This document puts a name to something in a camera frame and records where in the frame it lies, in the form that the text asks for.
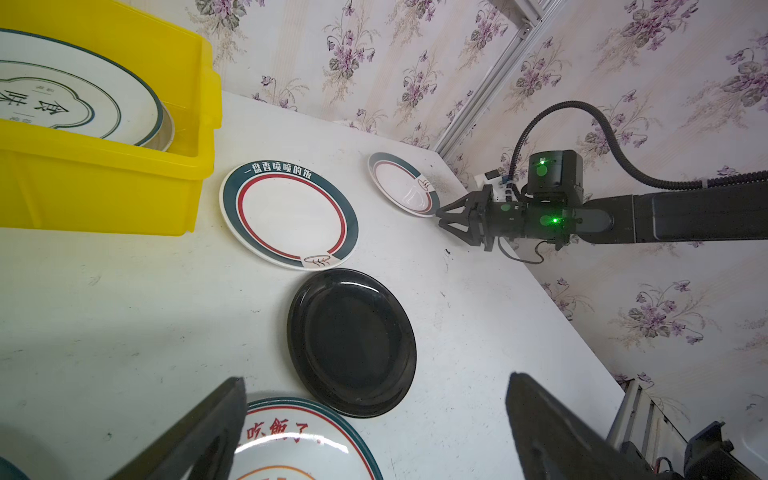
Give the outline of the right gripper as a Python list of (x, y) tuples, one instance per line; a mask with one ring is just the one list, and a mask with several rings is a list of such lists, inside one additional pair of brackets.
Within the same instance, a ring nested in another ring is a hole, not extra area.
[[(570, 243), (578, 223), (575, 210), (584, 203), (580, 154), (574, 150), (529, 155), (511, 152), (504, 179), (501, 199), (492, 199), (492, 186), (484, 185), (441, 207), (436, 213), (438, 226), (467, 245), (487, 251), (499, 238), (536, 239), (556, 249)], [(484, 222), (472, 217), (485, 211), (489, 217)]]

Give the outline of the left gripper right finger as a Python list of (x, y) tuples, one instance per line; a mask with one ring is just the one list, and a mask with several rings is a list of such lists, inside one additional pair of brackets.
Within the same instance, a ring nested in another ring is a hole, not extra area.
[(653, 479), (535, 379), (509, 377), (506, 411), (526, 479)]

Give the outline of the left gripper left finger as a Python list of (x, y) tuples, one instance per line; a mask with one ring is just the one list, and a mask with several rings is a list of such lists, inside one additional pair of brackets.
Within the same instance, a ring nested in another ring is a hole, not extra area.
[(244, 379), (228, 378), (112, 477), (228, 478), (246, 407)]

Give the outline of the orange sunburst pattern plate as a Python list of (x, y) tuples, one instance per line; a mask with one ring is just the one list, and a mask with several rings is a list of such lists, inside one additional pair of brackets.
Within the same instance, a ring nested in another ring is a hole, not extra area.
[(231, 479), (381, 479), (360, 434), (311, 400), (274, 397), (248, 404)]

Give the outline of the small green ringed plate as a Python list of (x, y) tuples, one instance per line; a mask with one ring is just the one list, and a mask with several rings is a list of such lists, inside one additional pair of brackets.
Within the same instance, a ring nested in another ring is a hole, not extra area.
[(367, 161), (376, 187), (397, 207), (414, 216), (433, 217), (440, 208), (437, 191), (418, 169), (400, 157), (376, 152)]

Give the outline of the green red ringed plate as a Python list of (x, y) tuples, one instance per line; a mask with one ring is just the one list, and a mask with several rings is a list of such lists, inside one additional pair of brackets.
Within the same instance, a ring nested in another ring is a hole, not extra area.
[(280, 267), (332, 269), (352, 256), (360, 238), (347, 197), (300, 164), (272, 159), (242, 164), (226, 175), (218, 200), (235, 239)]

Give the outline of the white plate black quatrefoil outline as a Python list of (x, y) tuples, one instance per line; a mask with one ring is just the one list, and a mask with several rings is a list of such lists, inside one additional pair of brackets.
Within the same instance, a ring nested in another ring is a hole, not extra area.
[(161, 130), (164, 107), (126, 67), (85, 48), (1, 31), (1, 118), (143, 146)]

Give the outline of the cream plate black floral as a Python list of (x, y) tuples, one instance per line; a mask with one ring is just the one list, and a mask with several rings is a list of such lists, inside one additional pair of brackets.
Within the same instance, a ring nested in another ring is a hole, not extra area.
[(173, 143), (175, 136), (175, 124), (165, 105), (162, 105), (162, 122), (156, 134), (142, 145), (143, 148), (166, 152)]

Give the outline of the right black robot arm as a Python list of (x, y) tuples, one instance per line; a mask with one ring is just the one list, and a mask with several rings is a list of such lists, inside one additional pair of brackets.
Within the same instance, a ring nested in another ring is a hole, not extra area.
[[(651, 187), (642, 195), (586, 200), (583, 159), (574, 150), (534, 153), (528, 181), (513, 179), (522, 147), (534, 127), (555, 112), (589, 114), (603, 131), (610, 153), (633, 179)], [(695, 181), (668, 181), (639, 170), (621, 150), (610, 121), (583, 101), (554, 104), (525, 127), (498, 198), (484, 185), (436, 213), (438, 225), (470, 246), (490, 251), (502, 241), (533, 239), (561, 249), (574, 237), (594, 245), (764, 240), (767, 237), (767, 173)]]

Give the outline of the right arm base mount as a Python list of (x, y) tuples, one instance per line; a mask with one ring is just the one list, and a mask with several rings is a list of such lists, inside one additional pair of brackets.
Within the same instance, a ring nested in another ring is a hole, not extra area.
[(667, 457), (658, 457), (649, 465), (636, 446), (625, 441), (619, 452), (653, 479), (758, 480), (759, 476), (732, 455), (734, 444), (723, 437), (724, 422), (715, 421), (696, 434), (686, 445), (681, 473)]

